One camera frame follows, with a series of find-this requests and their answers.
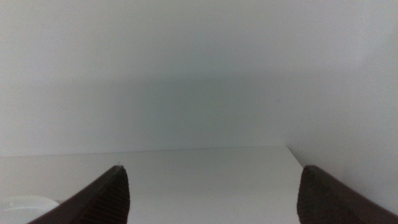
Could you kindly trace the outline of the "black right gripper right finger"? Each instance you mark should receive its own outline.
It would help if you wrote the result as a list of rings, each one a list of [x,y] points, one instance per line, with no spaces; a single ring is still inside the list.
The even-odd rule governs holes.
[[[305,166],[298,190],[300,223],[397,224],[397,215],[317,166]]]

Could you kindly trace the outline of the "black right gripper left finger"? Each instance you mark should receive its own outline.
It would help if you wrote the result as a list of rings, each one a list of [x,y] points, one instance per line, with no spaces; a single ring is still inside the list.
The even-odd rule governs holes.
[[[29,224],[126,224],[129,182],[123,166],[113,166],[68,200]]]

